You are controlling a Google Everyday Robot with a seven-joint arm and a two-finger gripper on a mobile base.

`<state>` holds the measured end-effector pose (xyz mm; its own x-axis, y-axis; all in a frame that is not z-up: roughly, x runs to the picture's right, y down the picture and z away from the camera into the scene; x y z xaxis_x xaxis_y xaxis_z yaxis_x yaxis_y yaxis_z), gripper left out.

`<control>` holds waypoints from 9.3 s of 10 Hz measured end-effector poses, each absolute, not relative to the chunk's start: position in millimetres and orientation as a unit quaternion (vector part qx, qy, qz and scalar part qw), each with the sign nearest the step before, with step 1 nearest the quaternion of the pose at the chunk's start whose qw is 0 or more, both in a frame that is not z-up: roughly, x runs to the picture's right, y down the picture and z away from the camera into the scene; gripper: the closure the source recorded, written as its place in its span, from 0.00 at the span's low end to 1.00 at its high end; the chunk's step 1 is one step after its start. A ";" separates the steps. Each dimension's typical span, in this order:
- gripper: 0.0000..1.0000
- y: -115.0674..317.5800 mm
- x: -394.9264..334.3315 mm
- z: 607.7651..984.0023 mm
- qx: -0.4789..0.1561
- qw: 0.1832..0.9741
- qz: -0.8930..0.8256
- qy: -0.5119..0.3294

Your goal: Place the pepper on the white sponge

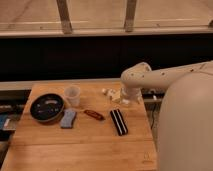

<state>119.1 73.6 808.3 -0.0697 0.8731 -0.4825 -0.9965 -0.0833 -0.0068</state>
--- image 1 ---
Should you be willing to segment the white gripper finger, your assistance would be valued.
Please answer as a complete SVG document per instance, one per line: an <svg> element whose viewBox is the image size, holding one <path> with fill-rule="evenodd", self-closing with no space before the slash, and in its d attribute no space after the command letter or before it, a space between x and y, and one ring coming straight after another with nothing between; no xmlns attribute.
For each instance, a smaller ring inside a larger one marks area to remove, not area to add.
<svg viewBox="0 0 213 171"><path fill-rule="evenodd" d="M110 95L114 94L114 90L113 89L105 89L105 88L103 88L101 91L106 96L110 96Z"/></svg>
<svg viewBox="0 0 213 171"><path fill-rule="evenodd" d="M115 93L112 95L111 100L112 100L113 102L119 103L120 100L121 100L121 93L120 93L119 91L115 92Z"/></svg>

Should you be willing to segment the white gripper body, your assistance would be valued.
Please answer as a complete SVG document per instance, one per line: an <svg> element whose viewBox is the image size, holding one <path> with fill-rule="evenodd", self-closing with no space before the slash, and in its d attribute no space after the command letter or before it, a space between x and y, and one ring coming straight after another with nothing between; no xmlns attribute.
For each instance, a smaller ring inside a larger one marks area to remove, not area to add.
<svg viewBox="0 0 213 171"><path fill-rule="evenodd" d="M122 87L120 90L121 103L130 105L132 102L139 103L142 98L141 90L139 88Z"/></svg>

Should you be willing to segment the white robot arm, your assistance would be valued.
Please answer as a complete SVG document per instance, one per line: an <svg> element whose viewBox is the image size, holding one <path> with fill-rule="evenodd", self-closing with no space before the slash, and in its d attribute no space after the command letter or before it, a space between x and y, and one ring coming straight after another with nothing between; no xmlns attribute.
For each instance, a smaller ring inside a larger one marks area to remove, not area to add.
<svg viewBox="0 0 213 171"><path fill-rule="evenodd" d="M157 171L213 171L213 60L153 70L146 62L122 72L122 87L105 89L110 100L142 100L143 89L163 90Z"/></svg>

